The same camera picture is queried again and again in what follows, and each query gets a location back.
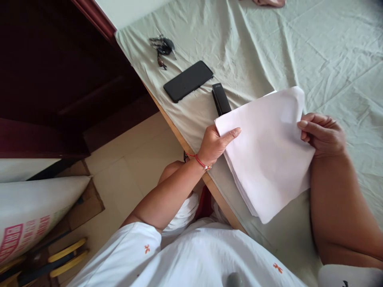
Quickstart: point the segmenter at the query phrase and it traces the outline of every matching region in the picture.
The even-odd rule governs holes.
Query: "right hand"
[[[233,139],[241,133],[240,128],[235,128],[221,137],[215,125],[208,126],[203,136],[198,158],[207,166],[215,164],[217,159],[223,154],[225,148]]]
[[[298,127],[302,130],[301,139],[315,148],[314,157],[332,157],[345,153],[345,134],[330,116],[306,114],[298,122]]]

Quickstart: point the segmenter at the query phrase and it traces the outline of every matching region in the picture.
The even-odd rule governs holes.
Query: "stack of paper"
[[[243,200],[264,224],[310,187],[308,171],[315,149],[300,139],[297,122],[303,107],[304,92],[293,87],[215,120],[220,135],[242,129],[224,154]]]

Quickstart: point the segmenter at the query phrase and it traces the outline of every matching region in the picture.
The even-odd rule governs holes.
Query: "red string bracelet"
[[[187,155],[190,155],[191,157],[195,157],[195,159],[198,161],[198,163],[199,163],[200,165],[203,166],[204,169],[206,169],[206,170],[210,170],[210,169],[211,169],[211,165],[210,165],[210,166],[204,165],[204,164],[202,163],[202,161],[199,160],[197,154],[196,154],[196,155],[191,155],[191,154],[189,154],[189,153],[187,153],[187,152],[185,152],[185,153],[186,153]]]

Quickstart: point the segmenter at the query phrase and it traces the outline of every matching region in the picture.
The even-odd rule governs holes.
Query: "bed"
[[[300,86],[305,112],[330,114],[345,129],[363,195],[383,230],[382,15],[378,0],[288,0],[281,9],[250,0],[174,0],[117,31],[116,39],[194,152],[217,117],[212,84],[223,84],[232,109]],[[164,57],[167,71],[148,41],[158,30],[176,45],[178,60]],[[174,104],[163,85],[199,60],[214,79]],[[263,225],[250,215],[223,157],[209,174],[249,236],[316,286],[321,263],[311,237],[309,191]]]

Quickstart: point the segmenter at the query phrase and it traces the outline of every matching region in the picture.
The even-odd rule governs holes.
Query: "forearm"
[[[363,256],[369,256],[371,260],[367,258],[363,265],[382,267],[383,235],[360,192],[346,152],[313,159],[311,217],[324,264],[334,263],[336,258],[338,264],[358,265]]]
[[[204,168],[195,159],[190,160],[150,191],[122,225],[139,221],[163,230],[204,173]]]

